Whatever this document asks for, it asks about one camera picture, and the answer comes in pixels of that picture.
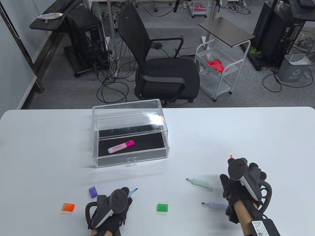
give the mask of chair seat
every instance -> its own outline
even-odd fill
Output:
[[[193,60],[187,58],[150,59],[145,62],[143,72],[144,75],[150,77],[183,78],[186,82],[186,88],[179,99],[195,99],[198,96],[200,77]],[[167,87],[165,84],[148,84],[144,87],[142,96],[152,99],[160,98],[161,94],[164,94],[164,98],[168,98],[169,95],[174,95],[174,90],[178,90],[179,87],[178,84],[171,84]]]

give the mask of chair backrest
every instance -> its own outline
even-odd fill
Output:
[[[151,40],[132,2],[128,3],[120,14],[118,32],[143,71]]]

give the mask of black tabletop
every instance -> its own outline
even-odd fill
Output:
[[[255,37],[223,17],[208,20],[199,25],[230,47],[234,47]]]
[[[289,0],[293,17],[299,20],[315,21],[315,9],[301,8],[298,0]]]
[[[80,4],[82,0],[76,0],[74,1],[63,13],[63,16],[54,19],[54,20],[48,20],[48,24],[45,24],[45,20],[42,19],[36,19],[33,23],[30,24],[30,28],[33,30],[46,30],[46,31],[55,31],[59,28],[63,20],[67,17],[69,12],[72,11],[73,8],[75,8],[78,4]]]

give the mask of forearm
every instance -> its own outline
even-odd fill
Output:
[[[94,235],[96,235],[96,234],[97,234],[97,229],[93,229],[91,236],[94,236]],[[112,236],[112,235],[113,235],[113,234],[112,234],[111,232],[109,232],[109,231],[107,231],[107,232],[104,234],[104,236]]]
[[[248,224],[253,220],[252,216],[249,214],[248,210],[245,208],[245,205],[242,201],[238,201],[234,204],[234,209],[236,211],[238,220],[241,224],[243,234],[250,235],[250,229]]]

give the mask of label sticker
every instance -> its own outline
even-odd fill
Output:
[[[257,233],[257,236],[269,236],[266,227],[262,221],[252,221],[252,225]]]

